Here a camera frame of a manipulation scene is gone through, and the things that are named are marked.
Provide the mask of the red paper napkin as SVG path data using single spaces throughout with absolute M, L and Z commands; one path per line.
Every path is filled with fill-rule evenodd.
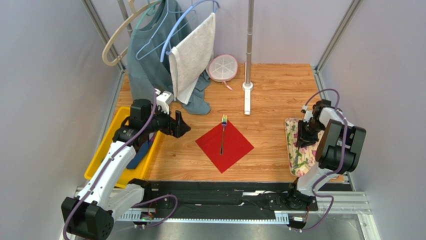
M 222 125 L 218 124 L 195 142 L 219 172 L 224 173 L 253 150 L 254 146 L 230 121 L 225 127 L 223 155 L 220 155 L 221 137 Z

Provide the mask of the gold spoon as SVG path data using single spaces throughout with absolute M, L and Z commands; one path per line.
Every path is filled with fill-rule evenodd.
M 297 148 L 297 151 L 294 155 L 294 160 L 293 160 L 293 168 L 298 168 L 299 167 L 299 155 L 300 155 L 300 147 Z

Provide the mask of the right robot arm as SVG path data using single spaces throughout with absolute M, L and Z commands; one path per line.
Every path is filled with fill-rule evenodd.
M 291 210 L 309 209 L 316 200 L 314 190 L 346 172 L 353 172 L 360 159 L 367 131 L 346 121 L 329 100 L 319 100 L 312 110 L 302 108 L 303 119 L 284 122 L 290 168 L 311 164 L 297 174 L 284 202 Z

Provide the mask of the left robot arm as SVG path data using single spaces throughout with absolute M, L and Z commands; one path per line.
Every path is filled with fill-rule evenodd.
M 61 204 L 63 238 L 67 240 L 71 234 L 87 240 L 106 240 L 115 221 L 127 210 L 151 203 L 145 197 L 151 184 L 137 178 L 125 184 L 119 193 L 111 194 L 152 134 L 180 138 L 190 130 L 181 111 L 176 110 L 172 116 L 169 106 L 158 99 L 137 99 L 130 107 L 120 108 L 92 160 L 99 167 L 89 167 L 93 174 L 89 182 L 77 196 L 66 197 Z

